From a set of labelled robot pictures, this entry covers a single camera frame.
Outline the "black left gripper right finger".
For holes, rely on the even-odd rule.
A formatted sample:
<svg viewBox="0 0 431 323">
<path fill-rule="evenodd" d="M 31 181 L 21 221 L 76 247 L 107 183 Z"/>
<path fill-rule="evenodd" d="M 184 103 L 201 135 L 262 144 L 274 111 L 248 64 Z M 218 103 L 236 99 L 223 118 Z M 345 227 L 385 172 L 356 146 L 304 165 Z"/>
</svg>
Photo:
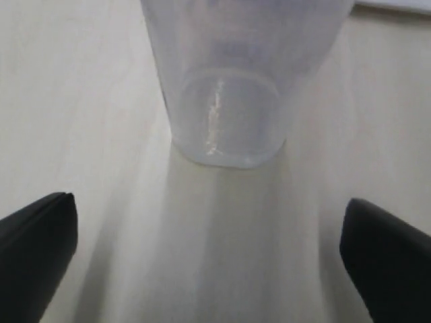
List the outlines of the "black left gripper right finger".
<svg viewBox="0 0 431 323">
<path fill-rule="evenodd" d="M 345 210 L 339 252 L 373 322 L 430 321 L 430 236 L 364 199 Z"/>
</svg>

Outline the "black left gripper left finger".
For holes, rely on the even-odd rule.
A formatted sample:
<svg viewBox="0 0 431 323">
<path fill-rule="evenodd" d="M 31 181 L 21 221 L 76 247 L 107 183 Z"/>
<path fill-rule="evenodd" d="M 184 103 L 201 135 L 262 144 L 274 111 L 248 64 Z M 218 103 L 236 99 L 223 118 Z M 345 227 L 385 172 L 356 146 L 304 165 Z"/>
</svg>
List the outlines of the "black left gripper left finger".
<svg viewBox="0 0 431 323">
<path fill-rule="evenodd" d="M 1 220 L 1 321 L 39 322 L 75 254 L 74 195 L 54 192 Z"/>
</svg>

